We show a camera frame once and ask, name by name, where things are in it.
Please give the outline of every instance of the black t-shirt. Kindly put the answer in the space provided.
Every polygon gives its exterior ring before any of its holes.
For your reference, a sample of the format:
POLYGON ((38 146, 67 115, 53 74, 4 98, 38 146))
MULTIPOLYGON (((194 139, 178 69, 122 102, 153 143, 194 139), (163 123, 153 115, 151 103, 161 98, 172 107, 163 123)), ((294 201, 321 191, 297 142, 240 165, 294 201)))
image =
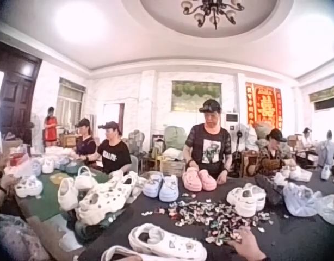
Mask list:
POLYGON ((210 134, 206 131, 204 123, 192 127, 185 144, 193 149, 191 157, 200 170, 207 170, 214 178, 224 169, 224 155, 231 155, 229 132, 220 128, 218 134, 210 134))
MULTIPOLYGON (((93 137, 89 137, 85 140, 80 139, 80 141, 76 144, 76 153, 78 155, 92 155, 96 152, 97 145, 93 137)), ((91 165, 96 163, 95 161, 86 161, 86 165, 91 165)))
POLYGON ((103 172, 106 174, 131 163, 128 147, 123 141, 111 146, 109 141, 105 140, 99 145, 97 152, 102 156, 103 172))

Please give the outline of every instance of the black cap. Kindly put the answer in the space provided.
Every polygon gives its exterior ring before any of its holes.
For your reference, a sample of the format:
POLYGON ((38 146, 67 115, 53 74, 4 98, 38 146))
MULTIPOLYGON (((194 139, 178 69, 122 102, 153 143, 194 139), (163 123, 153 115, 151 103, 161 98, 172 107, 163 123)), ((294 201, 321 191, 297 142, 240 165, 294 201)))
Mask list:
POLYGON ((306 134, 306 133, 311 132, 311 131, 312 131, 311 129, 306 127, 302 133, 306 134))
POLYGON ((283 134, 279 129, 271 130, 270 134, 266 136, 267 139, 272 138, 279 142, 287 142, 287 139, 283 138, 283 134))
POLYGON ((107 122, 104 125, 99 125, 98 129, 113 129, 113 130, 117 129, 117 132, 121 136, 120 126, 115 121, 110 121, 110 122, 107 122))
POLYGON ((79 127, 82 127, 82 126, 88 126, 88 127, 90 127, 90 121, 89 121, 89 119, 87 119, 87 118, 81 119, 79 121, 79 123, 75 125, 75 128, 79 128, 79 127))
POLYGON ((220 103, 214 99, 208 99, 203 103, 202 108, 199 109, 201 113, 221 113, 220 103))

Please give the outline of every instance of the hand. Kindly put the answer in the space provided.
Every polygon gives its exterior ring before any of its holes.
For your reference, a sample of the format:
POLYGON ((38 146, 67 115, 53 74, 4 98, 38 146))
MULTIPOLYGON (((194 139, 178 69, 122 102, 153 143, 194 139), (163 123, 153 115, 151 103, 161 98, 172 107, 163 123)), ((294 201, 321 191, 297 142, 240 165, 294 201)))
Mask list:
POLYGON ((4 174, 0 180, 0 187, 6 189, 7 187, 16 185, 20 180, 20 178, 15 178, 14 175, 4 174))
POLYGON ((242 242, 230 241, 228 244, 233 246, 240 256, 248 261, 258 261, 266 258, 266 255, 261 252, 255 236, 250 231, 250 227, 241 227, 238 232, 242 242))
POLYGON ((200 170, 199 166, 197 165, 197 163, 194 160, 190 161, 189 166, 200 170))
POLYGON ((222 185, 226 183, 226 180, 227 180, 227 170, 223 170, 217 178, 217 183, 219 185, 222 185))

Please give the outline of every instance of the wooden door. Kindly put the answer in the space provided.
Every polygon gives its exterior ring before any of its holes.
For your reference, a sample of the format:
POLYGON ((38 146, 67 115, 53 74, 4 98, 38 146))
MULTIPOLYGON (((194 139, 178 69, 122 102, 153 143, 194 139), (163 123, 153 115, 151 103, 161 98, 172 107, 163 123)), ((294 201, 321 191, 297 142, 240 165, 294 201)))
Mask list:
POLYGON ((42 60, 0 42, 0 131, 12 132, 32 144, 30 115, 36 78, 42 60))

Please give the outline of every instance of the recessed ceiling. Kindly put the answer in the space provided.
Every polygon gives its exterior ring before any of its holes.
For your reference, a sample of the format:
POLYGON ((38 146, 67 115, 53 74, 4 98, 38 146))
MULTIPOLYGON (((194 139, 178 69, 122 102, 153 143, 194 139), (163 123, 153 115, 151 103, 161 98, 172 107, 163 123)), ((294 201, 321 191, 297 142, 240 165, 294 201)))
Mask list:
MULTIPOLYGON (((182 34, 201 37, 201 38, 223 38, 243 34, 261 25, 273 12, 277 0, 250 0, 243 1, 244 10, 236 12, 236 25, 231 24, 224 15, 219 16, 220 22, 218 29, 207 16, 202 28, 197 26, 194 15, 202 13, 197 11, 191 15, 184 15, 181 3, 184 0, 140 0, 145 10, 159 23, 182 34)), ((191 10, 202 4, 201 0, 190 1, 193 7, 191 10)))

